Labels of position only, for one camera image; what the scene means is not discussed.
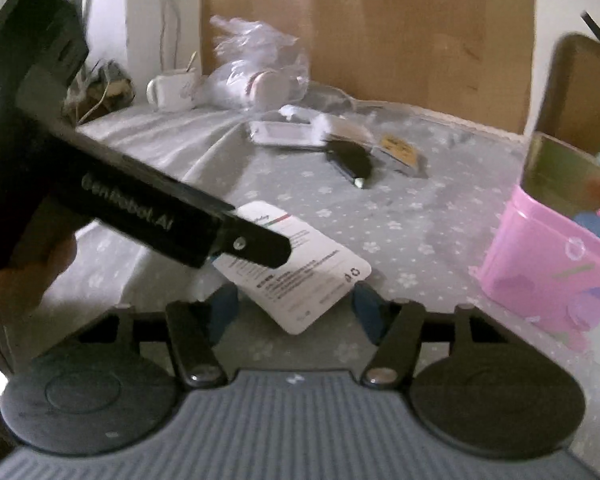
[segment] yellow label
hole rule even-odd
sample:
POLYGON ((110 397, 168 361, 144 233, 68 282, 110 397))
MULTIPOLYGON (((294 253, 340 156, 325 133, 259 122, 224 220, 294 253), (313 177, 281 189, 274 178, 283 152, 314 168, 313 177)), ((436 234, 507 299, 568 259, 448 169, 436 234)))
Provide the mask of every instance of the yellow label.
POLYGON ((391 135, 384 136, 380 141, 380 147, 404 164, 417 168, 418 150, 402 139, 391 135))

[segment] cable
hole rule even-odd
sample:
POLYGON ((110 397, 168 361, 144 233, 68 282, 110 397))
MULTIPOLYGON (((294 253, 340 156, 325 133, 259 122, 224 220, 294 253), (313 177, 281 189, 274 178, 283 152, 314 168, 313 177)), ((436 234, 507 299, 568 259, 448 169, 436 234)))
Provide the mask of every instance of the cable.
POLYGON ((109 90, 109 85, 111 85, 111 77, 109 75, 109 63, 107 63, 104 67, 103 67, 103 71, 104 71, 104 77, 107 79, 107 85, 104 87, 104 90, 102 91, 102 97, 100 98, 100 101, 98 101, 95 106, 93 106, 91 108, 91 110, 89 110, 87 113, 85 113, 80 120, 78 121, 78 125, 83 124, 84 121, 91 115, 94 113, 94 111, 96 111, 98 108, 100 108, 100 105, 104 102, 104 98, 107 96, 107 90, 109 90))
MULTIPOLYGON (((180 33, 181 33, 181 19, 180 19, 180 11, 178 10, 178 6, 176 5, 174 0, 166 0, 170 5, 171 10, 176 19, 176 44, 173 52, 173 67, 177 68, 178 66, 178 44, 180 43, 180 33)), ((164 3, 162 0, 160 1, 160 13, 162 15, 162 25, 160 27, 160 70, 164 72, 164 35, 166 32, 166 16, 164 12, 164 3)))

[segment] finger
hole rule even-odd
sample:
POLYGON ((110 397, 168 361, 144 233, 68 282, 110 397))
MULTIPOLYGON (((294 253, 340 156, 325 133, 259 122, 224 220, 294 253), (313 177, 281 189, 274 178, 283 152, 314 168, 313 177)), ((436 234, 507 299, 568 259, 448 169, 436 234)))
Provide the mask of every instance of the finger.
POLYGON ((12 322, 34 310, 48 288, 48 280, 48 269, 40 264, 0 270, 0 322, 12 322))
POLYGON ((78 254, 78 243, 75 240, 75 235, 71 235, 66 240, 60 242, 53 248, 49 258, 46 261, 46 266, 49 270, 51 283, 74 262, 78 254))

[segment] cardboard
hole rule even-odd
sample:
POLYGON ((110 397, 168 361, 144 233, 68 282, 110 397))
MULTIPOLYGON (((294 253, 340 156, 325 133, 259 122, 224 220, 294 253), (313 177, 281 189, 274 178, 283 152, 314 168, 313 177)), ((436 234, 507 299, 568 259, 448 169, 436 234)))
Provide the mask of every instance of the cardboard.
POLYGON ((600 43, 580 34, 560 40, 536 130, 600 151, 600 43))
POLYGON ((385 135, 380 139, 380 147, 401 163, 411 166, 412 168, 418 166, 420 153, 408 142, 405 142, 399 137, 385 135))
POLYGON ((417 105, 522 132, 534 0, 203 0, 203 62, 213 14, 299 36, 312 78, 360 99, 417 105))

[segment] table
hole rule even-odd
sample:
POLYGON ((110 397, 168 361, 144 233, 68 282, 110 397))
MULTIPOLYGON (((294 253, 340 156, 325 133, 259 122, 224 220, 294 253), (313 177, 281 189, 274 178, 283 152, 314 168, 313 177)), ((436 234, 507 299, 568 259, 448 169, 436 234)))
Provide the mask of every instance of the table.
MULTIPOLYGON (((377 168, 368 189, 359 190, 322 153, 254 146, 245 118, 235 111, 160 115, 134 107, 84 131, 235 205, 264 200, 299 216, 369 261, 368 282, 386 298, 410 298, 438 312, 476 304, 583 385, 588 409, 572 451, 600 472, 600 367, 487 300, 470 273, 483 260, 520 174, 522 143, 361 106, 352 118, 414 144, 427 157, 428 178, 377 168)), ((114 304, 158 310, 170 301, 202 300, 222 282, 211 265, 187 269, 94 222, 78 234, 76 261, 42 306, 9 328, 16 364, 23 366, 114 304)), ((299 336, 287 335, 245 302, 216 354, 229 373, 257 367, 348 368, 359 374, 374 349, 346 299, 299 336)), ((150 354, 166 358, 155 349, 150 354)), ((446 345, 426 345, 420 367, 445 355, 446 345)))

